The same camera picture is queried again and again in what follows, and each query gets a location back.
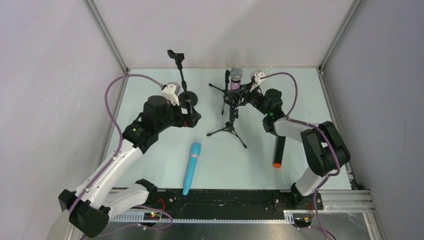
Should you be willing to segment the tripod shock mount stand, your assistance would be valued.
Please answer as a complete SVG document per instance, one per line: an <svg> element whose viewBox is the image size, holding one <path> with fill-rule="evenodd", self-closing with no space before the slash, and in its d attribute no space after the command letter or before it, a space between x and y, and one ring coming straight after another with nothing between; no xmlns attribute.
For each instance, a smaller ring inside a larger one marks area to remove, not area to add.
<svg viewBox="0 0 424 240"><path fill-rule="evenodd" d="M238 102L236 101L236 99L234 97L232 97L228 91L224 91L222 90L222 92L224 93L223 95L223 102L224 105L228 105L229 106L229 121L227 121L225 123L225 127L218 129L216 131L207 133L206 136L210 137L216 133L219 132L228 132L234 136L236 136L239 141L241 142L242 146L247 149L248 146L242 141L242 139L240 138L240 136L237 134L235 127L234 127L234 123L235 120L239 117L239 110L238 110Z"/></svg>

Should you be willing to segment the purple glitter microphone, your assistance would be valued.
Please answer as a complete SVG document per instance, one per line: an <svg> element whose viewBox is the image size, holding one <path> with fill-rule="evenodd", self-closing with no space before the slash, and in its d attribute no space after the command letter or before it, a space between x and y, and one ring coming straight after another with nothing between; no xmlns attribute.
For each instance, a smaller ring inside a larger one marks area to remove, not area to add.
<svg viewBox="0 0 424 240"><path fill-rule="evenodd" d="M243 69L240 66L234 66L230 72L230 90L236 91L241 88L241 79L243 77Z"/></svg>

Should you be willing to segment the blue microphone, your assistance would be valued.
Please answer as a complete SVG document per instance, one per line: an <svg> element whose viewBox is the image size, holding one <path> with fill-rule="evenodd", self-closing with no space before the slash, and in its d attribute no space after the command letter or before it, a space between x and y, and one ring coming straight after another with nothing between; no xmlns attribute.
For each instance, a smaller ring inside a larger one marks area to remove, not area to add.
<svg viewBox="0 0 424 240"><path fill-rule="evenodd" d="M188 154L188 162L186 166L186 173L183 179L183 189L182 194L187 196L189 194L190 188L192 186L197 162L202 150L202 144L200 142L194 142L190 147Z"/></svg>

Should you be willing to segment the black microphone orange end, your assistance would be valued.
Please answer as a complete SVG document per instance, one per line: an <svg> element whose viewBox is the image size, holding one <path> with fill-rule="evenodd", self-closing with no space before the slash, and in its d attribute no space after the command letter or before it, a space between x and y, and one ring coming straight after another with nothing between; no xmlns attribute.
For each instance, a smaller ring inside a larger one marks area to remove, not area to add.
<svg viewBox="0 0 424 240"><path fill-rule="evenodd" d="M279 169L279 168L282 167L285 144L286 144L286 137L285 136L277 136L276 137L276 142L275 142L275 147L274 147L274 156L273 156L273 167L274 168Z"/></svg>

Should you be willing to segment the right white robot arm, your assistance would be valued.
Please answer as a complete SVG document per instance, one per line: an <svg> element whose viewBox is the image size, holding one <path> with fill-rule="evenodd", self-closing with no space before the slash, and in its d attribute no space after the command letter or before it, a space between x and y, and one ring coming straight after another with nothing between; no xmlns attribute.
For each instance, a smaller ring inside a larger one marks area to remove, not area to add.
<svg viewBox="0 0 424 240"><path fill-rule="evenodd" d="M292 201L300 202L328 177L340 173L341 167L351 160L350 151L333 122L314 124L290 118L282 110L281 91L270 88L262 93L259 87L250 90L250 86L243 84L239 90L230 90L228 99L238 107L250 104L262 113L267 133L302 144L308 167L290 188Z"/></svg>

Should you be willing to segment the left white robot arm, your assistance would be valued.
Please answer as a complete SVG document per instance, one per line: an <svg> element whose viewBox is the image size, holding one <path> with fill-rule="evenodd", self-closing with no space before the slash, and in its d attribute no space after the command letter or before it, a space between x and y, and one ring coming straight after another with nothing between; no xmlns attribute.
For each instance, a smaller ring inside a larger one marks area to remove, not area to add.
<svg viewBox="0 0 424 240"><path fill-rule="evenodd" d="M95 238L111 218L137 205L142 205L157 187L141 179L117 194L109 194L125 171L158 141L160 133L170 127L194 128L201 119L195 110L197 96L189 91L177 98L153 95L143 111L125 130L119 130L119 142L109 159L75 190L64 189L58 196L68 222Z"/></svg>

